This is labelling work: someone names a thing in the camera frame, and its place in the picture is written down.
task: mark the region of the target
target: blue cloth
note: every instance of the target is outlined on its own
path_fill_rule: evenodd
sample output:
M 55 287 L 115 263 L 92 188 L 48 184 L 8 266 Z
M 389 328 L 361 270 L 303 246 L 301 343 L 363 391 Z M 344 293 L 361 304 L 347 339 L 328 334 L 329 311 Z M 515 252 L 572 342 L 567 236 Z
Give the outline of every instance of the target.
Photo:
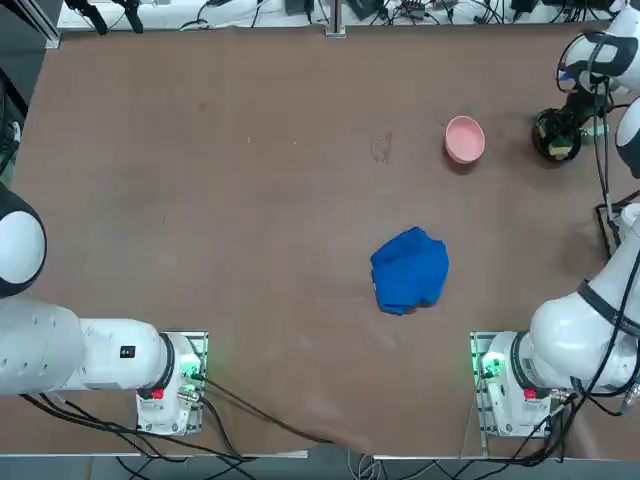
M 449 271 L 447 248 L 419 227 L 384 244 L 371 256 L 373 286 L 380 309 L 403 315 L 440 298 Z

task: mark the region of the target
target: bowl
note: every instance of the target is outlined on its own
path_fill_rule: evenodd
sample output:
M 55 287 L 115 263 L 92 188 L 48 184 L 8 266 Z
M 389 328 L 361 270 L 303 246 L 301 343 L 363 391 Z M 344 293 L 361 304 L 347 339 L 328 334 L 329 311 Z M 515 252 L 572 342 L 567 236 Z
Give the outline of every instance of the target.
M 475 162 L 484 151 L 484 132 L 471 117 L 456 117 L 449 122 L 444 137 L 449 156 L 458 163 Z

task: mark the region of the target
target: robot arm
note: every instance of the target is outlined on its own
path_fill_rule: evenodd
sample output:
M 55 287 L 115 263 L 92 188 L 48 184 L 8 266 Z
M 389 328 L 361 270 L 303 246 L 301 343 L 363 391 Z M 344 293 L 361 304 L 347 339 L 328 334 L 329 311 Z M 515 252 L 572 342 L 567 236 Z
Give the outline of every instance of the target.
M 640 1 L 622 9 L 605 31 L 590 31 L 577 37 L 567 49 L 561 69 L 576 82 L 578 93 L 588 92 L 587 101 L 603 95 L 608 79 L 611 92 L 624 89 L 640 93 Z M 636 99 L 623 114 L 616 132 L 616 148 L 634 178 L 640 178 L 640 102 Z
M 606 31 L 585 32 L 571 42 L 560 70 L 575 85 L 565 106 L 540 114 L 534 128 L 536 148 L 545 158 L 573 158 L 579 149 L 578 129 L 600 108 L 613 108 L 611 92 L 626 88 L 640 93 L 639 42 L 640 0 L 632 0 Z M 640 178 L 640 99 L 624 112 L 615 143 L 633 176 Z M 529 435 L 550 413 L 554 389 L 571 391 L 591 384 L 611 341 L 615 315 L 640 251 L 640 219 L 629 227 L 622 244 L 593 280 L 570 295 L 545 302 L 535 312 L 528 332 L 500 332 L 493 339 L 481 367 L 498 435 Z M 637 278 L 624 317 L 594 392 L 614 392 L 637 382 Z
M 37 213 L 0 184 L 0 395 L 135 390 L 137 424 L 146 431 L 197 433 L 204 385 L 191 374 L 204 371 L 206 334 L 78 319 L 66 308 L 15 296 L 36 280 L 46 253 Z

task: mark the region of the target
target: floor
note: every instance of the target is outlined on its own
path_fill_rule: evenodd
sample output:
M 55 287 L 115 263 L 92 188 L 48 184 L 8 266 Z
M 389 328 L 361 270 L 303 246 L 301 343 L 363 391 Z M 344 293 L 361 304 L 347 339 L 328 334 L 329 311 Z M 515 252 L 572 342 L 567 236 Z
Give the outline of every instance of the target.
M 42 1 L 45 10 L 53 17 L 60 10 L 62 0 Z M 0 7 L 0 65 L 13 79 L 16 87 L 27 101 L 33 89 L 44 58 L 44 42 L 38 35 L 24 26 L 17 18 Z M 340 447 L 322 446 L 309 452 L 308 460 L 260 459 L 244 467 L 258 480 L 294 479 L 308 480 L 332 478 L 349 479 L 350 473 L 346 465 L 346 451 Z M 138 458 L 125 458 L 131 468 L 138 468 L 144 462 Z M 411 475 L 426 465 L 426 461 L 385 461 L 390 480 Z M 441 465 L 448 472 L 455 472 L 460 461 L 444 460 Z M 222 471 L 226 466 L 216 458 L 199 457 L 190 459 L 184 464 L 166 464 L 156 461 L 145 468 L 144 475 L 152 480 L 170 479 L 204 479 Z M 467 470 L 464 479 L 473 479 L 496 467 L 489 464 L 478 464 Z M 495 478 L 557 479 L 557 480 L 595 480 L 607 478 L 618 480 L 635 478 L 640 462 L 591 462 L 566 461 L 557 464 L 549 461 L 535 469 L 511 467 Z M 7 457 L 0 458 L 0 478 L 4 480 L 119 480 L 130 477 L 112 457 Z M 228 480 L 244 478 L 241 474 L 231 472 L 224 477 Z M 445 475 L 437 468 L 432 468 L 420 475 L 421 479 L 440 480 Z

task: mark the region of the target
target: table surface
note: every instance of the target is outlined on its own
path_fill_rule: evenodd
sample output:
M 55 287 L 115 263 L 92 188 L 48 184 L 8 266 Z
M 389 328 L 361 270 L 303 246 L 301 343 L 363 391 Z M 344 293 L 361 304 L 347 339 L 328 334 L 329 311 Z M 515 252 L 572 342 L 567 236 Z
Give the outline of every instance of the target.
M 526 329 L 604 262 L 592 148 L 551 168 L 529 140 L 532 116 L 564 102 L 553 69 L 576 32 L 68 35 L 47 53 L 15 181 L 49 236 L 28 294 L 82 317 L 208 330 L 216 380 L 305 431 L 369 453 L 458 456 L 469 332 Z M 442 151 L 456 115 L 487 138 L 467 172 Z M 374 153 L 385 138 L 386 163 Z M 634 187 L 613 151 L 611 178 L 618 198 Z M 449 276 L 437 305 L 386 315 L 369 257 L 412 225 L 446 243 Z M 134 421 L 130 392 L 73 398 Z M 218 404 L 242 451 L 309 445 Z M 0 405 L 2 452 L 130 451 L 19 398 Z M 637 458 L 639 424 L 637 410 L 587 408 L 568 453 Z M 220 447 L 208 424 L 189 440 Z M 464 454 L 481 452 L 474 413 Z

